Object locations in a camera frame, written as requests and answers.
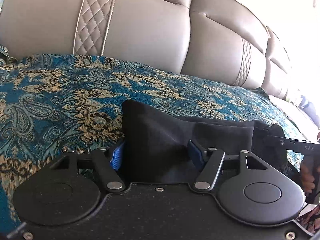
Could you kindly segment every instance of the human hand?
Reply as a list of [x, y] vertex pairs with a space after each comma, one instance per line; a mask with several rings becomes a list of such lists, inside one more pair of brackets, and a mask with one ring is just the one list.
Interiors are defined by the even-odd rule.
[[313, 183], [315, 178], [312, 176], [312, 173], [309, 171], [308, 167], [303, 164], [303, 161], [300, 164], [300, 177], [303, 191], [305, 193], [312, 193], [312, 190], [316, 187], [316, 185]]

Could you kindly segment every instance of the black fabric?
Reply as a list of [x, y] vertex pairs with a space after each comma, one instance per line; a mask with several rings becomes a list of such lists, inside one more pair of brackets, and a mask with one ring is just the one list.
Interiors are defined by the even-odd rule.
[[125, 101], [122, 111], [126, 143], [121, 172], [128, 181], [193, 181], [199, 171], [188, 156], [187, 143], [195, 139], [204, 148], [220, 148], [226, 154], [239, 155], [241, 150], [250, 150], [300, 184], [297, 170], [289, 166], [287, 151], [263, 144], [267, 135], [285, 137], [277, 124], [170, 116], [133, 100]]

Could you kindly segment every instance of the diamond-stitched leather strip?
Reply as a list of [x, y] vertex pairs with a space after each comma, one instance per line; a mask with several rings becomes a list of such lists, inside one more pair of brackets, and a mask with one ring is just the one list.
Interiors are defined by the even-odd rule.
[[75, 54], [100, 55], [111, 2], [84, 0], [75, 35]]
[[234, 86], [242, 86], [247, 80], [247, 77], [250, 71], [251, 44], [244, 38], [242, 38], [242, 44], [243, 44], [242, 62], [241, 62], [241, 67], [240, 67], [238, 77], [236, 81], [232, 84]]

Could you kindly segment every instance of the leather sofa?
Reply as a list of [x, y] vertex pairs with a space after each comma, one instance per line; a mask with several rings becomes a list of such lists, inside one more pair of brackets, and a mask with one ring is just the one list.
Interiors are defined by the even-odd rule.
[[40, 53], [136, 61], [283, 98], [288, 55], [236, 0], [4, 0], [0, 44]]

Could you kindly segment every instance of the blue cloth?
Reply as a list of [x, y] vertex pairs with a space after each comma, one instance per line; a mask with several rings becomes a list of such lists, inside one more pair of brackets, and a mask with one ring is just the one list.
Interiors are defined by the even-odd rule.
[[[12, 194], [67, 149], [109, 147], [123, 137], [121, 103], [133, 99], [165, 113], [283, 127], [303, 139], [263, 90], [178, 75], [96, 56], [38, 55], [0, 64], [0, 232], [19, 225]], [[288, 153], [299, 169], [300, 154]]]

